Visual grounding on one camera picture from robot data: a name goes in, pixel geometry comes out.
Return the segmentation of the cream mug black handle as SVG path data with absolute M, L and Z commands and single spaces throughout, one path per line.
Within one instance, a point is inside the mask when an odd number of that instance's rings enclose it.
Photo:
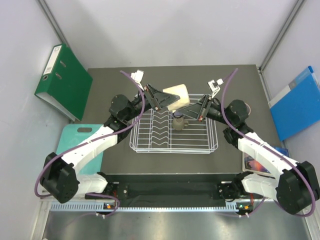
M 175 85 L 162 90 L 164 93 L 179 96 L 179 99 L 170 104 L 167 108 L 169 112 L 174 113 L 176 110 L 186 107 L 190 104 L 188 89 L 185 84 Z

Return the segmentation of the small taupe ceramic mug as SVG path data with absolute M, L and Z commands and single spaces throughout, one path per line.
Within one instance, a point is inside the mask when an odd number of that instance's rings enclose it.
M 172 128 L 176 131 L 181 131 L 188 125 L 189 125 L 189 121 L 184 117 L 174 118 L 172 120 Z

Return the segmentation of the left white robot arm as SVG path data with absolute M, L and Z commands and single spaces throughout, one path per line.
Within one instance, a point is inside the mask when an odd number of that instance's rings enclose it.
M 34 186 L 37 197 L 42 197 L 38 192 L 38 186 L 42 186 L 47 196 L 54 197 L 61 204 L 84 195 L 98 194 L 109 198 L 114 191 L 113 185 L 99 173 L 83 174 L 81 170 L 100 153 L 126 138 L 144 112 L 162 108 L 176 112 L 190 102 L 184 84 L 163 90 L 149 84 L 142 87 L 135 82 L 134 85 L 138 88 L 138 94 L 133 100 L 123 94 L 112 98 L 110 117 L 95 133 L 60 154 L 53 152 L 47 156 Z

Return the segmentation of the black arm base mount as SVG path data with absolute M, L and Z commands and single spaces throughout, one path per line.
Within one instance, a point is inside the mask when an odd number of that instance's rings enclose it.
M 116 192 L 121 200 L 145 196 L 207 196 L 214 200 L 235 200 L 247 196 L 232 184 L 234 174 L 98 174 L 108 182 L 102 193 Z

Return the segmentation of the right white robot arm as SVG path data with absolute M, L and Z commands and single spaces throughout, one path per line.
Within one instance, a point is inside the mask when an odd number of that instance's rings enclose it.
M 236 99 L 224 107 L 223 102 L 205 94 L 197 102 L 185 104 L 177 111 L 200 122 L 209 118 L 225 124 L 226 141 L 269 171 L 270 176 L 252 171 L 237 174 L 231 182 L 235 198 L 258 194 L 274 200 L 291 215 L 299 215 L 307 207 L 310 211 L 306 217 L 314 213 L 320 198 L 314 166 L 308 161 L 295 161 L 262 140 L 246 124 L 249 113 L 244 101 Z

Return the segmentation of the lilac plastic cup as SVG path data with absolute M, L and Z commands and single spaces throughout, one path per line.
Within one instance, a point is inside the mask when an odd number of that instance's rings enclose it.
M 179 119 L 179 118 L 182 118 L 184 115 L 178 111 L 175 111 L 172 116 L 175 118 L 175 119 Z

